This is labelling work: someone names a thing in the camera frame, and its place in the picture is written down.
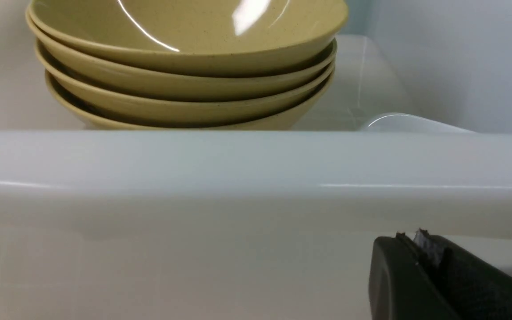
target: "yellow bowl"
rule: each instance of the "yellow bowl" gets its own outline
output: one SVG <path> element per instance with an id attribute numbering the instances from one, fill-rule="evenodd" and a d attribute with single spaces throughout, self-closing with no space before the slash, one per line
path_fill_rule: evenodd
<path id="1" fill-rule="evenodd" d="M 26 21 L 53 57 L 68 69 L 100 84 L 100 87 L 128 95 L 176 101 L 234 101 L 276 95 L 315 79 L 335 59 L 337 52 L 337 42 L 333 40 L 311 67 L 277 76 L 184 76 L 129 67 L 81 53 L 60 44 L 39 30 L 28 12 Z"/>
<path id="2" fill-rule="evenodd" d="M 197 129 L 209 129 L 209 130 L 288 130 L 290 129 L 313 105 L 317 100 L 327 91 L 331 82 L 334 78 L 333 72 L 329 77 L 319 86 L 315 93 L 311 95 L 307 100 L 303 101 L 299 105 L 280 112 L 276 115 L 261 118 L 254 121 L 244 122 L 241 124 L 227 125 L 227 126 L 215 126 L 209 128 L 197 128 Z M 66 89 L 59 85 L 58 81 L 49 73 L 45 72 L 45 79 L 47 81 L 47 87 L 53 97 L 65 108 L 71 111 L 77 118 L 86 123 L 91 127 L 98 129 L 110 129 L 110 130 L 167 130 L 175 128 L 161 128 L 155 126 L 143 126 L 130 124 L 126 122 L 120 122 L 111 120 L 100 114 L 94 108 L 85 104 L 82 100 L 69 93 Z"/>
<path id="3" fill-rule="evenodd" d="M 196 103 L 136 97 L 101 89 L 66 74 L 44 47 L 37 42 L 37 58 L 62 87 L 93 105 L 102 115 L 141 125 L 194 128 L 229 125 L 274 115 L 305 100 L 335 67 L 329 67 L 313 81 L 278 95 L 223 103 Z"/>
<path id="4" fill-rule="evenodd" d="M 305 68 L 348 17 L 344 0 L 32 0 L 29 11 L 81 52 L 198 76 Z"/>

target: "black object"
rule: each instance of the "black object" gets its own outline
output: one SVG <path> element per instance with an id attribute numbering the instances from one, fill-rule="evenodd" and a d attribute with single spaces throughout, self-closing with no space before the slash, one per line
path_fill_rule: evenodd
<path id="1" fill-rule="evenodd" d="M 512 320 L 512 277 L 421 230 L 374 241 L 368 295 L 373 320 Z"/>

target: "bowl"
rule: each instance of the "bowl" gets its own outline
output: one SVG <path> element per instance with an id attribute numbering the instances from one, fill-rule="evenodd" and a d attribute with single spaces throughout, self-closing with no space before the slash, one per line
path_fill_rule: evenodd
<path id="1" fill-rule="evenodd" d="M 337 52 L 337 42 L 333 40 L 311 67 L 283 75 L 250 78 L 184 76 L 129 67 L 81 53 L 39 30 L 28 12 L 26 21 L 48 52 L 68 69 L 111 91 L 155 99 L 234 101 L 275 95 L 315 79 L 335 59 Z"/>
<path id="2" fill-rule="evenodd" d="M 149 99 L 100 88 L 68 75 L 64 67 L 35 45 L 37 58 L 62 87 L 115 120 L 141 125 L 193 128 L 250 121 L 285 111 L 305 100 L 333 71 L 331 63 L 313 81 L 278 95 L 223 103 L 199 103 Z"/>
<path id="3" fill-rule="evenodd" d="M 244 122 L 241 124 L 233 124 L 226 126 L 215 126 L 208 128 L 209 130 L 288 130 L 290 129 L 313 105 L 319 98 L 329 89 L 335 77 L 334 72 L 331 72 L 329 77 L 317 87 L 314 93 L 301 102 L 299 105 L 288 109 L 284 112 L 277 113 L 276 115 L 261 118 L 254 121 Z M 69 93 L 67 89 L 63 88 L 59 82 L 51 75 L 49 71 L 45 71 L 45 80 L 51 95 L 65 108 L 73 113 L 77 118 L 87 124 L 90 128 L 108 129 L 108 130 L 182 130 L 179 128 L 163 128 L 156 126 L 143 126 L 131 124 L 128 122 L 112 120 L 100 113 L 92 106 L 86 104 L 84 101 Z"/>
<path id="4" fill-rule="evenodd" d="M 217 77 L 306 68 L 348 17 L 344 0 L 32 0 L 29 12 L 89 55 Z"/>

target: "speckled ceramic bowl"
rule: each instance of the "speckled ceramic bowl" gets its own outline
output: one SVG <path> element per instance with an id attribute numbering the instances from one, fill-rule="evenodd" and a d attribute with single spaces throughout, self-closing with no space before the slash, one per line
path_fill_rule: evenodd
<path id="1" fill-rule="evenodd" d="M 32 0 L 78 51 L 144 69 L 261 76 L 303 69 L 347 21 L 344 0 Z"/>
<path id="2" fill-rule="evenodd" d="M 94 106 L 102 115 L 134 124 L 175 128 L 236 124 L 286 111 L 309 97 L 335 67 L 335 63 L 331 63 L 313 81 L 278 95 L 223 103 L 189 103 L 136 97 L 102 89 L 68 75 L 40 42 L 35 51 L 38 59 L 62 87 Z"/>
<path id="3" fill-rule="evenodd" d="M 283 75 L 250 78 L 184 76 L 129 67 L 81 53 L 51 39 L 35 26 L 28 12 L 26 21 L 53 57 L 100 87 L 128 95 L 175 101 L 234 101 L 276 95 L 315 79 L 335 59 L 337 52 L 337 42 L 333 40 L 309 68 Z"/>
<path id="4" fill-rule="evenodd" d="M 212 128 L 197 128 L 197 129 L 212 129 L 212 130 L 288 130 L 290 129 L 313 105 L 317 100 L 327 91 L 329 85 L 333 81 L 333 73 L 321 83 L 315 92 L 299 105 L 280 112 L 276 115 L 261 118 L 254 121 L 244 122 L 241 124 L 234 124 L 228 126 L 216 126 Z M 55 97 L 55 99 L 71 111 L 77 118 L 86 123 L 92 129 L 114 129 L 114 130 L 163 130 L 175 128 L 161 128 L 155 126 L 136 125 L 127 122 L 112 120 L 94 108 L 85 104 L 82 100 L 69 93 L 66 89 L 59 85 L 58 81 L 53 78 L 49 71 L 45 72 L 47 87 Z"/>

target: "white wall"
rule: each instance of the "white wall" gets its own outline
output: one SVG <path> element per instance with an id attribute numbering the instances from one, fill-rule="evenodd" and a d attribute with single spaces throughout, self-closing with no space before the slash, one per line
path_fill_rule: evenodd
<path id="1" fill-rule="evenodd" d="M 367 29 L 424 116 L 512 133 L 512 1 L 373 0 Z"/>

